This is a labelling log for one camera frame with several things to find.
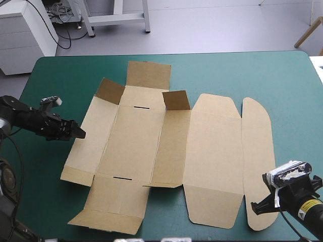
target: green table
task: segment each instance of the green table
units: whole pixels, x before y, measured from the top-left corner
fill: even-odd
[[[125,84],[130,60],[171,64],[171,90],[187,90],[191,106],[201,93],[232,97],[240,112],[244,97],[259,101],[272,120],[276,164],[291,159],[307,161],[313,166],[313,174],[323,176],[323,87],[309,57],[299,51],[45,57],[37,62],[21,101],[37,107],[42,97],[59,95],[63,105],[55,111],[82,123],[102,77]],[[82,210],[89,192],[88,187],[60,180],[73,141],[46,142],[28,131],[21,131],[15,139],[25,158],[25,186],[19,210],[22,222],[45,238],[111,240],[129,237],[67,225]],[[9,142],[5,142],[1,155],[19,174],[18,157]],[[297,239],[281,216],[268,229],[252,231],[248,228],[245,210],[243,202],[232,229],[193,224],[188,219],[182,187],[154,188],[135,237],[149,240],[168,236],[189,236],[198,240]],[[293,224],[305,236],[314,239],[298,222],[293,220]]]

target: cabinet drawer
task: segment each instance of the cabinet drawer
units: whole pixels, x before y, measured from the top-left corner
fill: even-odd
[[[37,41],[31,32],[0,34],[0,49],[13,49],[37,45]]]
[[[0,18],[0,34],[30,31],[24,17]]]
[[[36,61],[43,56],[38,46],[1,49],[0,69],[6,75],[30,73]]]

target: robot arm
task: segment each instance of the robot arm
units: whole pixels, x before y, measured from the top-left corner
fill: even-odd
[[[61,104],[61,99],[53,96],[42,99],[40,108],[35,109],[14,97],[0,97],[0,144],[10,136],[13,126],[44,136],[48,141],[84,139],[85,132],[74,120],[65,120],[50,112],[53,107]],[[14,171],[0,157],[0,242],[44,242],[44,239],[16,220],[19,195]]]
[[[34,132],[47,140],[68,141],[70,138],[85,138],[85,132],[74,120],[64,120],[51,113],[52,107],[60,106],[57,96],[44,98],[40,108],[34,109],[12,96],[0,97],[0,129],[5,136],[10,135],[13,126]]]
[[[287,211],[320,241],[323,241],[323,203],[318,189],[322,179],[309,177],[309,163],[290,161],[262,175],[270,195],[259,203],[251,203],[255,214]]]

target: cardboard flap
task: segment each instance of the cardboard flap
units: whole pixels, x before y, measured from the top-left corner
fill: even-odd
[[[84,208],[143,218],[149,188],[144,183],[96,175]]]
[[[104,231],[136,234],[142,220],[142,218],[84,209],[68,224]]]
[[[184,185],[189,219],[193,223],[232,228],[243,194]]]
[[[149,183],[165,110],[120,106],[97,174]]]
[[[69,224],[135,234],[143,220],[149,188],[143,183],[96,175],[84,210]]]
[[[151,186],[183,183],[190,114],[190,110],[166,111]]]
[[[241,118],[232,98],[205,93],[199,96],[193,107],[193,111]]]
[[[165,89],[126,86],[120,106],[165,110],[163,92]]]
[[[119,104],[124,90],[124,86],[103,78],[95,96],[105,101]]]
[[[68,182],[77,183],[88,187],[92,185],[93,177],[93,173],[75,169],[67,165],[64,166],[61,174],[61,180],[66,180]]]
[[[166,110],[190,110],[186,91],[163,92]]]
[[[91,186],[110,135],[118,105],[93,97],[81,128],[85,139],[75,139],[66,160],[61,179]]]
[[[261,175],[275,168],[271,127],[270,117],[264,107],[252,98],[245,98],[242,106],[243,185],[248,224],[253,230],[269,227],[278,215],[268,213],[257,216],[250,205],[269,195]]]
[[[145,187],[151,187],[151,188],[177,188],[181,186],[182,184],[171,184],[171,183],[149,183],[145,184]]]
[[[134,62],[128,64],[127,85],[169,90],[171,66],[153,62]]]

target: tan cardboard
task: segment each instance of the tan cardboard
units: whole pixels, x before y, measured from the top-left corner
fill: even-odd
[[[266,111],[245,99],[244,121],[231,98],[210,94],[190,110],[185,91],[168,91],[170,75],[168,65],[129,62],[125,87],[103,79],[81,126],[87,138],[75,141],[61,176],[91,187],[69,224],[135,234],[149,187],[184,185],[192,222],[231,228],[244,186],[249,201],[268,194],[253,184],[262,184],[253,177],[275,166]],[[253,156],[255,141],[262,146]],[[244,171],[254,173],[245,177]],[[249,216],[248,204],[247,211],[255,230],[274,221]]]
[[[251,202],[260,202],[268,195],[268,188],[260,174],[275,168],[271,120],[257,101],[247,97],[242,106],[242,143],[244,151],[243,186],[248,224],[253,230],[269,227],[277,213],[256,215]]]
[[[231,228],[243,198],[240,114],[231,98],[210,94],[201,94],[186,114],[190,121],[178,118],[183,112],[166,111],[152,186],[184,184],[192,222]]]
[[[82,124],[87,139],[75,141],[61,176],[91,186],[84,209],[69,224],[137,232],[146,210],[149,188],[143,185],[151,180],[170,74],[169,65],[129,62],[125,87],[103,79]]]

